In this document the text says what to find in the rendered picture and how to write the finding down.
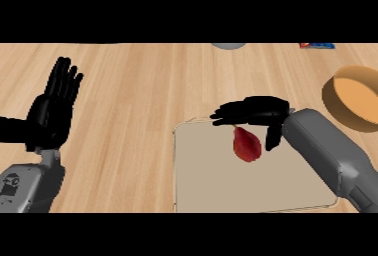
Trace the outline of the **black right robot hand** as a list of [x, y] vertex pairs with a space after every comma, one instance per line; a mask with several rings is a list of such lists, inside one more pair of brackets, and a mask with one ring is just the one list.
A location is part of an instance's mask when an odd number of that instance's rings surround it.
[[273, 96], [250, 96], [223, 104], [210, 116], [213, 125], [248, 124], [267, 127], [266, 150], [281, 143], [282, 125], [290, 116], [290, 102]]

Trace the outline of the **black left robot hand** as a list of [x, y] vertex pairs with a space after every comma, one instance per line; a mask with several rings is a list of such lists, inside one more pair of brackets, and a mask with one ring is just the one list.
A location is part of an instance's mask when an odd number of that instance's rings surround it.
[[71, 65], [71, 59], [59, 57], [44, 93], [36, 97], [27, 119], [0, 116], [0, 143], [22, 143], [28, 152], [61, 148], [70, 135], [83, 77]]

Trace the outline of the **orange pot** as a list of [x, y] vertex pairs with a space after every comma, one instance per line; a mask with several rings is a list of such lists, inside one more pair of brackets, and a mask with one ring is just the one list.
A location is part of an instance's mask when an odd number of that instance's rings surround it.
[[322, 101], [350, 129], [378, 132], [378, 70], [359, 65], [338, 69], [322, 88]]

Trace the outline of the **beige square tray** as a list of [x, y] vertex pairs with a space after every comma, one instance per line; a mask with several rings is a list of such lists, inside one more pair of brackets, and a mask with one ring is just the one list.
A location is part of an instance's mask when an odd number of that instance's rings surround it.
[[335, 204], [337, 196], [287, 142], [247, 162], [233, 152], [231, 126], [194, 119], [173, 135], [179, 212], [285, 212]]

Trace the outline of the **grey round object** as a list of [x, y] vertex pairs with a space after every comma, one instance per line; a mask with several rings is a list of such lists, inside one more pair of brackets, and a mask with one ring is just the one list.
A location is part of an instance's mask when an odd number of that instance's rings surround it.
[[245, 46], [247, 43], [211, 43], [214, 47], [223, 50], [236, 50]]

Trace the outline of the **blue and red packet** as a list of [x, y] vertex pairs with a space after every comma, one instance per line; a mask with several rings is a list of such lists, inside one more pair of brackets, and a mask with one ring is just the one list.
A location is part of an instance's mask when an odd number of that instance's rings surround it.
[[332, 43], [300, 43], [301, 49], [335, 49]]

